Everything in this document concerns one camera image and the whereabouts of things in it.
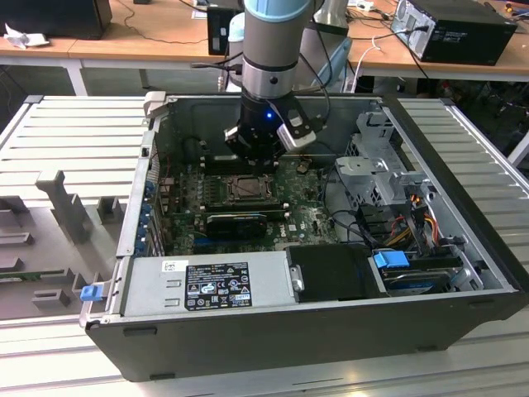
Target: metal slat surface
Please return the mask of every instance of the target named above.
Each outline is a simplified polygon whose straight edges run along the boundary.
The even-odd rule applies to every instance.
[[[454,174],[458,175],[479,175],[479,174],[503,174],[505,171],[502,167],[495,163],[450,163],[448,167],[452,170]]]
[[[2,160],[14,159],[87,159],[103,157],[137,157],[139,147],[69,147],[11,149],[0,154]]]
[[[134,101],[52,101],[39,103],[38,109],[137,109],[143,106],[143,99]]]
[[[50,206],[34,184],[41,171],[63,170],[66,191],[83,204],[102,196],[125,203],[148,128],[142,97],[45,97],[0,151],[1,195]]]
[[[485,214],[493,213],[525,213],[527,200],[489,200],[477,202],[479,209]]]
[[[46,170],[132,170],[137,158],[121,159],[54,159],[54,160],[9,160],[0,161],[0,172],[26,172]]]
[[[145,131],[144,127],[28,127],[18,136],[143,136]]]
[[[80,109],[39,109],[33,117],[144,117],[142,108],[80,108]]]
[[[0,186],[33,186],[37,172],[0,173]],[[132,183],[130,171],[65,171],[64,184],[123,184]]]
[[[465,187],[474,201],[496,199],[525,199],[527,194],[517,186]]]
[[[53,136],[15,138],[10,142],[11,148],[25,147],[94,147],[94,146],[134,146],[141,145],[142,136]]]
[[[465,143],[476,142],[469,134],[439,132],[428,134],[428,141],[431,143]]]
[[[487,215],[496,230],[529,228],[529,212]]]
[[[71,117],[71,118],[30,118],[26,127],[138,127],[142,117]]]
[[[471,186],[481,186],[482,188],[489,186],[509,186],[512,183],[512,179],[505,174],[467,175],[457,174],[456,172],[454,174],[460,184],[468,188]]]

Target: blue latch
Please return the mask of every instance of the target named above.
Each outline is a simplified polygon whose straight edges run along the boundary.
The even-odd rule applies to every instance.
[[[404,251],[381,251],[373,256],[373,259],[379,269],[383,267],[391,269],[392,267],[410,266]]]
[[[99,302],[103,299],[102,285],[87,285],[81,290],[82,302]]]

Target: warning label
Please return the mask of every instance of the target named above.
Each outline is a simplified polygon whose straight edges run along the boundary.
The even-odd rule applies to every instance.
[[[189,311],[251,306],[247,262],[187,266],[185,285]]]

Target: black cable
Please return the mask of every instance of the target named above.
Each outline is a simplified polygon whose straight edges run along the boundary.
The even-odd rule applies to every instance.
[[[234,70],[231,66],[224,66],[224,65],[217,65],[217,64],[206,64],[203,62],[193,62],[191,64],[191,69],[219,69],[219,70],[225,70],[226,72],[231,72]]]
[[[27,91],[13,78],[13,76],[11,76],[11,74],[7,71],[7,68],[0,66],[0,70],[13,82],[13,84],[18,87],[18,89],[24,93],[24,95],[29,95],[29,93],[27,93]]]
[[[408,35],[407,35],[407,50],[410,51],[410,55],[412,56],[413,58],[413,62],[415,62],[415,65],[417,65],[417,67],[419,68],[419,70],[421,70],[422,74],[424,74],[424,77],[427,78],[427,84],[428,84],[428,90],[430,90],[430,78],[428,77],[428,75],[426,74],[426,72],[424,71],[424,69],[419,65],[419,63],[417,62],[417,59],[415,58],[415,54],[413,54],[413,51],[412,49],[410,48],[410,38],[412,37],[412,33],[410,32]]]
[[[218,62],[213,62],[215,65],[224,65],[228,62],[231,62],[233,61],[235,58],[238,58],[239,56],[242,55],[242,51],[238,54],[235,54],[235,55],[232,55],[232,56],[227,56],[224,58],[224,60],[219,60]]]
[[[415,29],[411,29],[410,31],[407,31],[408,33],[412,33],[413,31],[419,31],[419,30],[422,30],[422,28],[415,28]],[[396,35],[400,35],[401,33],[404,33],[404,31],[394,31],[392,33],[388,33],[387,35],[382,35],[382,36],[375,36],[375,40],[380,40],[380,39],[385,39],[386,37],[391,37],[391,36],[396,36]],[[372,40],[373,37],[350,37],[352,40]]]
[[[179,2],[181,2],[182,4],[185,4],[188,7],[191,7],[195,11],[199,11],[199,12],[205,12],[206,11],[203,8],[198,8],[198,7],[195,7],[193,4],[189,4],[188,2],[185,2],[184,0],[179,0]]]
[[[314,141],[313,142],[313,145],[314,144],[319,144],[319,145],[322,145],[322,146],[325,146],[327,148],[328,151],[330,151],[333,155],[335,155],[336,157],[342,157],[343,155],[340,155],[339,153],[337,153],[334,149],[332,149],[328,143],[326,142],[323,142],[323,141]]]
[[[325,117],[322,119],[323,123],[326,124],[327,120],[329,120],[329,116],[331,115],[331,99],[329,98],[329,93],[327,92],[327,88],[323,85],[322,79],[320,79],[320,76],[317,74],[316,70],[311,66],[311,64],[308,63],[307,58],[305,58],[305,55],[303,55],[301,52],[299,53],[299,57],[303,61],[303,63],[310,69],[310,71],[314,74],[314,77],[316,77],[317,82],[320,84],[320,87],[323,91],[323,95],[325,95],[325,100],[327,104],[327,111]]]
[[[329,84],[331,83],[332,78],[334,77],[332,75],[331,57],[329,56],[329,52],[327,51],[327,48],[325,47],[325,42],[323,41],[322,33],[320,32],[320,28],[319,28],[317,22],[314,21],[314,17],[312,18],[312,22],[314,23],[314,26],[316,27],[317,36],[320,39],[320,43],[322,43],[322,49],[323,49],[323,52],[325,53],[325,58],[327,60],[327,64],[329,65],[329,77],[328,77],[327,81],[325,82],[325,84],[323,84],[323,87],[327,88],[329,86]]]
[[[241,65],[224,66],[225,63],[230,62],[230,61],[234,60],[235,58],[237,58],[238,56],[241,56],[241,55],[242,55],[242,52],[240,52],[239,54],[235,54],[233,56],[230,56],[228,58],[225,58],[224,60],[220,60],[218,62],[212,62],[212,63],[208,63],[208,62],[193,62],[191,64],[191,69],[212,68],[212,69],[225,70],[226,72],[233,72],[233,71],[236,72],[237,70],[242,71]]]
[[[158,43],[165,43],[165,44],[198,44],[198,43],[202,43],[203,41],[207,41],[207,38],[199,40],[199,41],[167,41],[167,40],[162,40],[162,39],[153,39],[152,37],[145,36],[143,33],[138,31],[137,28],[133,27],[132,25],[129,25],[129,19],[133,18],[136,15],[136,12],[132,8],[127,6],[125,3],[123,3],[122,0],[117,0],[117,2],[119,2],[124,8],[129,10],[129,12],[131,13],[131,15],[129,15],[128,17],[125,17],[125,19],[123,20],[125,27],[131,31],[134,31],[138,36],[144,38],[145,40],[156,41]]]

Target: cable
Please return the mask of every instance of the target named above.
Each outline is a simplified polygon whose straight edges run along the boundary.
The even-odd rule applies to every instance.
[[[11,76],[11,74],[7,71],[8,69],[9,67],[4,68],[0,66],[0,70],[3,72],[2,75],[5,74],[13,82],[13,84],[15,84],[18,89],[20,89],[24,93],[24,95],[29,95],[29,93],[27,93],[27,91],[13,78],[13,76]]]
[[[387,35],[383,35],[383,36],[373,36],[373,37],[371,37],[372,46],[364,51],[364,54],[362,54],[362,56],[360,57],[360,59],[358,61],[357,66],[356,66],[355,76],[353,77],[353,79],[354,79],[353,80],[353,87],[350,90],[351,93],[355,93],[355,91],[356,91],[356,85],[358,84],[358,72],[360,71],[360,66],[362,65],[362,60],[364,60],[364,57],[372,50],[378,50],[378,51],[382,50],[382,48],[380,48],[378,45],[376,45],[376,43],[374,41],[378,40],[378,39],[383,39],[385,37],[396,36],[396,35],[401,34],[401,33],[411,34],[413,31],[415,31],[415,29],[413,29],[413,30],[405,29],[403,31],[395,31],[395,32],[393,32],[391,34],[387,34]]]
[[[523,16],[525,16],[525,15],[529,15],[529,12],[524,12],[523,14],[517,14],[517,15],[513,16],[512,19],[514,19],[514,18],[519,18],[519,17],[523,17]]]
[[[410,39],[412,38],[412,33],[410,32],[410,34],[408,35],[407,37],[407,50],[410,51],[410,55],[412,56],[413,58],[413,62],[415,62],[415,65],[417,65],[417,67],[419,68],[419,70],[421,70],[422,74],[424,74],[424,77],[427,78],[427,83],[428,83],[428,90],[430,89],[430,78],[428,77],[428,75],[426,74],[426,72],[424,71],[424,69],[419,65],[419,63],[417,62],[417,59],[415,58],[415,54],[413,54],[413,51],[412,49],[410,48]]]
[[[422,30],[423,27],[416,27],[415,29],[405,29],[403,31],[394,31],[392,33],[388,33],[387,35],[382,36],[376,36],[375,40],[385,39],[386,37],[396,36],[400,35],[401,33],[412,33],[413,31],[419,31]],[[373,37],[350,37],[352,40],[373,40]]]
[[[313,144],[316,144],[316,143],[319,144],[319,145],[325,146],[327,148],[327,150],[330,151],[336,157],[342,157],[343,156],[343,155],[338,154],[336,151],[334,151],[326,142],[323,142],[323,141],[314,141],[313,142]]]
[[[329,57],[329,52],[327,51],[327,48],[325,47],[325,42],[323,41],[323,37],[322,37],[322,33],[320,32],[320,28],[319,28],[317,22],[314,21],[314,17],[312,18],[312,22],[314,23],[314,26],[316,27],[317,36],[320,39],[320,43],[322,43],[322,49],[323,49],[323,52],[325,53],[325,58],[327,60],[327,64],[329,65],[329,77],[328,77],[327,81],[325,82],[325,84],[323,84],[323,87],[327,88],[329,86],[329,84],[331,83],[332,78],[333,78],[331,58]]]
[[[325,95],[325,100],[327,104],[327,111],[325,117],[322,118],[323,123],[326,124],[327,120],[329,119],[329,116],[331,115],[331,99],[329,98],[329,93],[327,92],[327,89],[323,85],[322,79],[320,79],[320,76],[316,73],[316,70],[311,66],[311,64],[308,63],[307,58],[305,58],[305,55],[303,55],[301,52],[299,53],[299,57],[303,61],[303,63],[310,69],[310,71],[314,74],[314,77],[316,77],[317,82],[320,84],[320,87],[323,91],[323,95]]]
[[[350,60],[347,60],[347,64],[349,65],[349,70],[352,72],[353,75],[355,75],[355,69],[353,69],[353,64],[350,62]],[[373,91],[374,89],[377,89],[378,87],[380,87],[383,84],[384,80],[386,80],[386,77],[382,78],[382,80],[379,82],[379,85],[377,85],[376,87],[374,86],[373,88],[366,88],[363,85],[360,85],[360,83],[358,83],[357,81],[356,87],[360,87],[368,91]]]
[[[198,11],[198,12],[205,12],[206,11],[203,8],[198,8],[198,7],[195,7],[193,4],[189,4],[188,2],[185,2],[184,0],[179,0],[179,2],[181,2],[182,4],[185,4],[186,6],[192,8],[195,11]]]
[[[240,53],[238,53],[238,54],[225,57],[224,60],[219,60],[218,62],[213,62],[213,64],[215,64],[215,65],[224,65],[224,64],[227,64],[228,62],[231,62],[234,59],[240,57],[241,55],[242,55],[242,51]]]
[[[230,62],[234,60],[235,58],[242,55],[242,52],[232,55],[228,58],[225,58],[224,60],[219,60],[218,62],[193,62],[191,64],[191,69],[206,69],[206,68],[212,68],[212,69],[220,69],[225,70],[226,72],[232,72],[237,70],[242,70],[240,65],[231,65],[231,66],[224,66],[227,62]]]
[[[191,64],[191,69],[219,69],[219,70],[225,70],[226,72],[231,72],[236,69],[233,68],[233,66],[224,66],[224,65],[217,65],[217,64],[206,64],[203,62],[194,62]]]
[[[347,83],[347,65],[344,67],[344,83],[341,85],[341,93],[343,93],[346,90],[346,83]]]
[[[356,91],[356,85],[358,84],[358,72],[360,71],[360,66],[362,65],[362,60],[364,60],[364,57],[372,50],[378,50],[378,51],[381,51],[382,49],[380,47],[378,47],[375,43],[374,43],[374,36],[373,36],[373,45],[368,48],[367,50],[364,51],[364,54],[362,54],[362,56],[360,57],[359,61],[358,61],[358,64],[356,66],[356,71],[355,71],[355,76],[353,77],[353,87],[350,89],[351,93],[355,93]]]
[[[165,43],[165,44],[198,44],[198,43],[202,43],[203,41],[207,41],[207,38],[199,40],[199,41],[167,41],[167,40],[162,40],[162,39],[153,39],[152,37],[145,36],[143,33],[138,31],[137,28],[129,25],[129,22],[128,22],[129,19],[133,18],[136,15],[136,12],[132,8],[124,4],[122,0],[117,0],[117,2],[119,2],[124,8],[126,8],[127,10],[129,10],[129,12],[131,12],[131,15],[129,15],[128,17],[125,17],[125,19],[123,20],[125,27],[131,31],[134,31],[138,36],[144,38],[145,40],[156,41],[156,42]]]
[[[9,112],[10,115],[13,115],[13,112],[11,110],[11,91],[9,91],[9,88],[6,86],[6,84],[2,81],[2,79],[0,79],[0,84],[3,85],[3,87],[6,89],[7,91],[7,111]]]

